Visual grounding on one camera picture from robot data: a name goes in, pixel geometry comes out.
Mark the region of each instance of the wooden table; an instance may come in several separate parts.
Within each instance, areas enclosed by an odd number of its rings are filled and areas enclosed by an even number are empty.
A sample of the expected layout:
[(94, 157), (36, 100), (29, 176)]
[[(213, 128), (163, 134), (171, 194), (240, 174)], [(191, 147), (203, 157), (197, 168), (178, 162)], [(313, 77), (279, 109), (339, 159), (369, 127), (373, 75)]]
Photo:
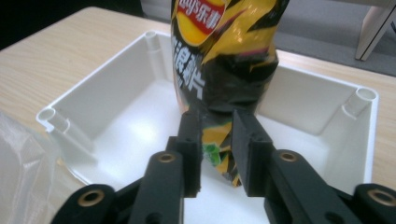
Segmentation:
[[(169, 24), (86, 8), (0, 52), (0, 111), (44, 133), (35, 114), (147, 30)], [(285, 51), (282, 63), (378, 91), (373, 181), (396, 189), (396, 78)]]

